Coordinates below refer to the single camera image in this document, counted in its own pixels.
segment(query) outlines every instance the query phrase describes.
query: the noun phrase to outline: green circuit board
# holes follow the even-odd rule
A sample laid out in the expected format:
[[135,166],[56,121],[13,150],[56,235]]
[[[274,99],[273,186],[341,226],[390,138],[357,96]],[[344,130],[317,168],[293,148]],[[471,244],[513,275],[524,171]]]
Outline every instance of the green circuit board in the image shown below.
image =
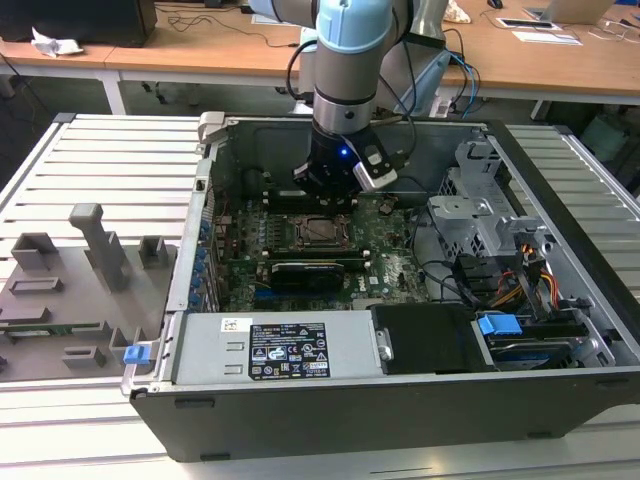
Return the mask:
[[[428,301],[427,288],[419,278],[420,268],[407,247],[411,235],[409,211],[391,208],[386,215],[380,212],[381,205],[393,203],[382,195],[361,195],[353,213],[329,220],[318,215],[267,213],[249,202],[243,211],[227,217],[224,232],[218,229],[219,261],[227,279],[224,311],[363,310],[374,303]],[[268,284],[269,261],[263,256],[263,249],[294,257],[295,252],[304,251],[308,259],[309,249],[304,248],[305,242],[300,237],[301,232],[306,232],[304,225],[308,228],[305,236],[308,244],[316,241],[323,246],[331,243],[326,234],[334,231],[331,222],[339,225],[338,230],[344,229],[344,235],[337,241],[340,249],[369,250],[367,268],[347,269],[342,290],[334,294],[273,294]],[[330,229],[317,230],[324,226]],[[313,251],[319,251],[317,256],[321,260],[327,255],[325,250]]]

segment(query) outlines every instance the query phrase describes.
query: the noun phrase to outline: cable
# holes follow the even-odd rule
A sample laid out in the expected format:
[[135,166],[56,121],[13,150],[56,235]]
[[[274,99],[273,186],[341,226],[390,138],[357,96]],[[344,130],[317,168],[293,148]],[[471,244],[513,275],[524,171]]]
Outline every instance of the cable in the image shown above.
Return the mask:
[[[566,30],[566,31],[569,31],[569,32],[573,33],[573,38],[574,38],[575,40],[577,40],[577,41],[581,42],[580,37],[579,37],[579,36],[578,36],[578,34],[575,32],[575,30],[573,30],[572,28],[567,28],[567,27],[563,27],[563,26],[561,26],[561,27],[562,27],[562,30],[563,30],[563,31],[564,31],[564,30]],[[556,33],[554,33],[554,32],[553,32],[551,29],[549,29],[549,28],[533,27],[533,29],[534,29],[536,32],[540,32],[540,33],[549,33],[549,34],[553,35],[554,37],[559,38],[560,40],[567,40],[567,35],[565,35],[565,36],[557,35]]]
[[[622,42],[622,41],[627,41],[629,43],[640,43],[637,42],[635,40],[631,40],[629,38],[627,38],[627,33],[629,32],[636,32],[637,30],[632,30],[631,27],[625,25],[624,23],[620,23],[620,22],[616,22],[615,20],[609,20],[607,18],[603,18],[602,19],[605,22],[605,28],[602,28],[600,25],[592,25],[591,27],[589,27],[589,35],[599,38],[600,40],[607,40],[607,41],[614,41],[614,42]],[[608,28],[611,24],[613,25],[619,25],[621,27],[623,27],[624,31],[621,33],[617,33],[614,32],[612,30],[607,30],[606,28]],[[600,30],[602,33],[606,33],[607,35],[612,35],[614,38],[607,38],[607,37],[601,37],[600,35],[593,33],[593,29],[597,29]]]
[[380,74],[379,78],[380,78],[380,82],[382,82],[382,85],[384,85],[384,87],[387,89],[389,94],[393,97],[393,99],[400,106],[400,109],[404,113],[404,116],[406,117],[406,120],[407,120],[407,122],[409,122],[409,126],[411,127],[411,144],[409,145],[409,149],[407,150],[407,153],[406,153],[407,158],[408,158],[413,154],[413,152],[415,151],[415,149],[416,149],[416,147],[418,145],[418,131],[416,129],[416,124],[413,123],[413,119],[411,118],[411,114],[407,110],[407,107],[405,107],[404,103],[402,103],[402,100],[400,100],[400,97],[398,97],[398,94],[393,91],[393,88],[391,88],[391,85],[389,85],[389,82],[387,82],[384,79],[382,74]]
[[496,11],[496,10],[494,10],[493,8],[490,8],[490,9],[488,9],[488,10],[484,10],[483,12],[480,12],[480,15],[479,15],[479,16],[480,16],[480,17],[484,16],[484,18],[486,18],[487,20],[489,20],[489,23],[490,23],[491,25],[493,25],[493,27],[494,27],[494,28],[499,28],[500,30],[513,30],[513,29],[515,29],[515,28],[518,28],[518,27],[515,27],[515,26],[514,26],[514,27],[505,27],[504,25],[500,25],[500,24],[498,24],[498,23],[495,23],[495,22],[493,21],[493,19],[492,19],[489,15],[487,15],[487,13],[489,13],[489,12],[495,12],[495,11]]
[[507,302],[513,300],[515,297],[519,296],[522,292],[523,292],[522,286],[518,285],[513,290],[509,291],[508,293],[506,293],[505,295],[503,295],[502,297],[500,297],[496,301],[494,301],[491,304],[491,308],[495,308],[495,307],[498,307],[500,305],[504,305],[505,303],[507,303]]
[[22,89],[20,90],[20,93],[22,93],[22,98],[24,98],[24,100],[29,104],[29,107],[31,108],[31,120],[29,123],[31,123],[31,133],[36,133],[36,129],[35,127],[35,120],[36,120],[36,107],[33,106],[33,103],[31,103],[31,100],[29,100],[29,98],[27,97],[27,95],[25,94],[25,89],[27,87],[27,84],[24,84],[22,86]]
[[11,117],[11,120],[15,121],[15,122],[25,122],[25,123],[29,123],[31,125],[36,125],[38,127],[44,127],[44,125],[42,125],[41,123],[38,123],[36,121],[31,121],[28,120],[26,118],[20,118],[20,117],[16,117],[15,114],[13,113],[13,110],[11,110],[11,107],[9,106],[9,100],[7,100],[6,98],[2,98],[0,96],[0,100],[2,100],[2,106],[7,110],[7,113],[9,114],[9,117]]
[[425,188],[425,186],[424,186],[424,185],[422,185],[422,183],[420,183],[420,181],[419,181],[416,177],[414,177],[414,176],[411,176],[411,175],[398,175],[398,180],[401,180],[401,179],[411,180],[411,181],[412,181],[413,183],[415,183],[418,187],[420,187],[420,190],[422,190],[424,193],[426,193],[426,194],[428,194],[428,195],[432,195],[432,194],[433,194],[433,195],[436,195],[436,193],[435,193],[435,192],[430,192],[429,190],[427,190],[427,189]]
[[551,304],[558,308],[558,281],[556,277],[546,270],[540,271],[540,276],[549,282],[549,293],[551,294]]
[[454,279],[455,281],[455,277],[453,275],[447,275],[442,279],[442,283],[440,284],[440,303],[444,301],[444,286],[446,285],[447,280],[449,280],[450,278]]
[[416,226],[413,228],[413,234],[411,235],[410,250],[411,250],[411,255],[413,256],[413,260],[416,262],[417,265],[420,265],[420,269],[424,272],[424,274],[426,275],[427,278],[429,278],[429,279],[433,280],[434,282],[438,283],[442,288],[447,288],[447,289],[451,290],[453,293],[455,293],[460,298],[462,298],[462,293],[457,288],[454,288],[451,285],[447,285],[446,283],[444,283],[444,280],[440,280],[438,277],[436,277],[435,275],[432,275],[431,273],[429,273],[424,268],[427,265],[430,265],[432,263],[442,263],[442,262],[444,262],[444,260],[429,260],[429,261],[424,262],[422,264],[418,261],[418,256],[416,255],[416,249],[415,249],[416,236],[418,234],[418,227],[420,226],[420,218],[422,218],[422,216],[425,213],[429,213],[429,209],[428,209],[427,205],[422,207],[422,210],[420,211],[420,213],[418,213],[418,216],[416,217]]
[[[448,28],[442,31],[442,33],[447,33],[447,32],[455,32],[455,34],[458,35],[458,39],[460,40],[460,54],[462,55],[462,60],[465,60],[467,57],[464,53],[464,41],[462,40],[462,34],[460,33],[459,30],[455,28]],[[456,98],[454,98],[453,101],[451,102],[451,105],[453,105],[454,110],[456,109],[456,104],[462,98],[462,94],[467,89],[467,84],[469,83],[467,78],[467,70],[460,63],[458,63],[458,65],[460,66],[460,70],[462,71],[464,82],[462,83],[462,89],[460,90],[460,92],[458,92],[458,94],[456,95]]]
[[413,73],[413,63],[411,62],[411,54],[409,53],[409,47],[407,42],[402,42],[402,47],[404,48],[404,53],[407,56],[407,64],[409,65],[409,74],[411,75],[411,88],[413,90],[413,103],[411,104],[411,108],[409,108],[409,116],[413,115],[413,111],[416,109],[418,105],[418,89],[416,87],[416,76]]
[[464,55],[464,42],[462,41],[462,34],[460,33],[460,30],[457,30],[455,28],[447,28],[446,30],[442,31],[442,33],[447,32],[455,32],[455,34],[458,35],[458,39],[460,40],[460,53],[462,54],[462,59],[464,60],[466,57]]
[[502,276],[500,277],[500,279],[498,280],[498,293],[502,292],[502,282],[504,282],[507,277],[510,277],[511,275],[513,275],[514,273],[512,271],[508,271],[508,272],[504,272],[502,274]]
[[[225,12],[229,12],[231,10],[234,9],[228,9],[228,10],[220,10],[219,12],[216,13],[225,13]],[[242,30],[240,28],[237,27],[233,27],[231,25],[228,25],[224,22],[222,22],[221,20],[217,19],[216,17],[214,17],[212,14],[204,14],[204,15],[198,15],[197,17],[183,17],[182,15],[180,15],[178,13],[178,16],[174,16],[174,17],[168,17],[167,21],[169,23],[169,26],[171,26],[171,28],[173,28],[176,32],[180,32],[180,33],[184,33],[187,30],[189,30],[191,27],[193,27],[194,25],[199,25],[202,22],[207,22],[209,23],[209,25],[213,26],[213,23],[211,21],[216,22],[218,25],[220,25],[221,27],[224,28],[228,28],[229,30],[233,30],[234,32],[238,32],[241,33],[243,35],[247,35],[248,37],[260,37],[264,43],[267,45],[267,47],[269,48],[285,48],[285,47],[295,47],[298,44],[297,43],[284,43],[281,45],[274,45],[271,43],[271,41],[269,40],[269,38],[266,35],[263,35],[262,33],[259,32],[247,32],[245,30]],[[178,28],[176,27],[176,25],[185,25],[184,28]]]
[[482,105],[480,105],[476,110],[473,110],[473,111],[470,110],[471,105],[473,105],[475,100],[477,100],[477,98],[478,98],[478,92],[482,88],[482,77],[480,77],[480,71],[476,67],[474,67],[473,65],[471,65],[469,63],[467,63],[467,65],[471,68],[471,72],[472,72],[471,78],[472,79],[473,79],[473,71],[475,70],[476,75],[478,76],[478,86],[476,87],[476,96],[473,99],[473,101],[470,101],[469,105],[467,105],[467,108],[465,109],[464,114],[462,115],[462,118],[466,117],[470,113],[477,112],[478,110],[480,110],[484,106],[484,103],[485,103],[485,102],[483,102]]
[[293,64],[296,63],[296,59],[298,56],[304,51],[305,48],[310,47],[311,45],[317,45],[318,40],[308,40],[296,48],[296,51],[293,52],[291,58],[289,59],[289,63],[287,64],[287,76],[285,78],[285,85],[287,87],[287,92],[294,100],[303,100],[302,95],[297,94],[293,91],[293,87],[291,86],[291,70],[293,69]]
[[[230,7],[230,8],[226,8],[224,10],[215,10],[215,13],[226,13],[226,12],[231,12],[232,10],[238,10],[240,7]],[[159,12],[162,13],[180,13],[180,12],[188,12],[188,13],[213,13],[211,12],[211,9],[209,7],[189,7],[189,8],[177,8],[176,10],[166,10],[164,8],[160,8],[158,5],[156,5],[156,10],[158,10]]]
[[9,59],[7,57],[4,56],[4,54],[2,52],[0,52],[0,58],[2,58],[2,60],[4,60],[4,63],[7,64],[7,67],[9,67],[13,73],[16,74],[16,76],[18,77],[18,80],[20,80],[22,83],[24,83],[24,85],[26,85],[26,87],[29,89],[29,91],[31,92],[31,95],[33,95],[33,97],[38,101],[38,103],[42,106],[42,109],[47,112],[47,114],[53,118],[53,114],[51,113],[51,111],[47,108],[47,106],[45,105],[45,103],[42,101],[42,99],[38,96],[38,94],[35,92],[35,90],[33,89],[33,87],[31,87],[31,85],[29,85],[29,82],[25,81],[24,77],[20,74],[20,72],[18,72],[18,70],[15,69],[15,67],[11,64],[11,62],[9,62]]
[[476,81],[475,78],[473,77],[473,68],[467,64],[464,60],[462,60],[458,55],[456,55],[455,53],[449,51],[449,53],[451,54],[451,56],[453,57],[453,59],[458,62],[460,64],[461,67],[465,68],[467,70],[467,72],[469,73],[469,75],[471,76],[471,98],[469,99],[469,104],[467,105],[467,108],[464,110],[464,112],[462,113],[462,118],[465,118],[467,116],[467,114],[469,113],[469,109],[471,108],[471,105],[473,105],[473,102],[476,99],[476,96],[478,94],[477,89],[476,89]]

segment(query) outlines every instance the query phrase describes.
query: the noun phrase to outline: power supply label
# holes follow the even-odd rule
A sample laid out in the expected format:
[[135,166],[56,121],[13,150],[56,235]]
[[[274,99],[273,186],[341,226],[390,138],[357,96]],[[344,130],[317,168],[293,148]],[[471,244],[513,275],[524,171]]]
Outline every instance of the power supply label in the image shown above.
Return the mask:
[[249,376],[253,380],[330,377],[324,323],[252,325]]

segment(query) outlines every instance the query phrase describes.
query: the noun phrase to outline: wooden desk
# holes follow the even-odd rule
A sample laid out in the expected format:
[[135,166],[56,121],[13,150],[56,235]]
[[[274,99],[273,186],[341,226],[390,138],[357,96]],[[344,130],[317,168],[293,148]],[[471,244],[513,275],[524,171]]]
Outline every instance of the wooden desk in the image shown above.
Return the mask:
[[[456,28],[464,40],[467,61],[482,76],[481,95],[487,97],[565,100],[589,103],[640,103],[640,45],[627,41],[606,41],[589,35],[589,26],[573,25],[583,46],[521,42],[509,30],[493,26],[483,15],[498,24],[497,17],[529,18],[522,7],[545,5],[537,0],[505,0],[502,10],[493,10],[480,0],[458,0],[469,14],[471,24],[443,24]],[[634,7],[613,6],[606,18],[618,21],[631,17]],[[640,41],[637,33],[633,39]],[[447,45],[460,51],[454,32],[447,33]],[[442,85],[458,87],[463,77],[460,69],[450,67]]]
[[[547,0],[505,0],[502,10],[490,9],[484,0],[459,0],[473,23],[445,23],[457,28],[464,39],[467,61],[482,75],[480,95],[496,98],[523,98],[587,103],[640,104],[640,45],[606,41],[588,34],[588,26],[572,29],[583,46],[523,43],[511,31],[494,27],[492,18],[526,18],[523,5],[545,4]],[[293,48],[270,48],[259,36],[248,36],[213,20],[246,32],[262,33],[274,45],[297,43],[298,27],[253,25],[249,15],[204,9],[197,4],[161,3],[164,10],[196,9],[180,12],[184,19],[206,15],[208,20],[178,32],[169,24],[177,14],[158,12],[158,25],[145,48],[128,49],[87,46],[87,53],[51,59],[31,45],[7,43],[9,60],[24,75],[92,78],[102,81],[114,114],[125,114],[120,82],[162,81],[202,84],[283,86],[287,62]],[[621,17],[639,22],[629,13],[633,7],[614,6],[607,18]],[[184,28],[185,24],[175,25]],[[447,34],[448,45],[459,50],[455,34]],[[0,74],[11,70],[0,64]],[[451,98],[462,85],[460,69],[445,73],[439,96]]]
[[[179,10],[185,4],[158,4],[163,10]],[[197,8],[196,4],[186,4]],[[216,11],[200,7],[202,13],[158,12],[158,23],[143,49],[115,48],[106,60],[109,69],[153,70],[187,73],[213,73],[252,77],[283,78],[289,58],[300,40],[300,27],[284,25],[254,25],[251,15],[240,10]],[[178,23],[173,27],[169,19],[181,15],[189,18],[203,15],[201,23],[193,26]],[[259,33],[271,45],[285,45],[272,48],[259,35],[246,35],[227,28],[216,20],[244,32]]]

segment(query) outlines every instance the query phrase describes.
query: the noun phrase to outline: blue plastic clip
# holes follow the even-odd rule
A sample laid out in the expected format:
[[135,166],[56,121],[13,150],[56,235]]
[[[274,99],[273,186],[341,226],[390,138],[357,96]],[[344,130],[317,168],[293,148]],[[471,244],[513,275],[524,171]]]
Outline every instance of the blue plastic clip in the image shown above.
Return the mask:
[[487,313],[478,319],[483,335],[522,335],[522,327],[515,315],[508,313]]
[[151,347],[149,345],[130,345],[124,351],[125,365],[149,365],[151,363]]

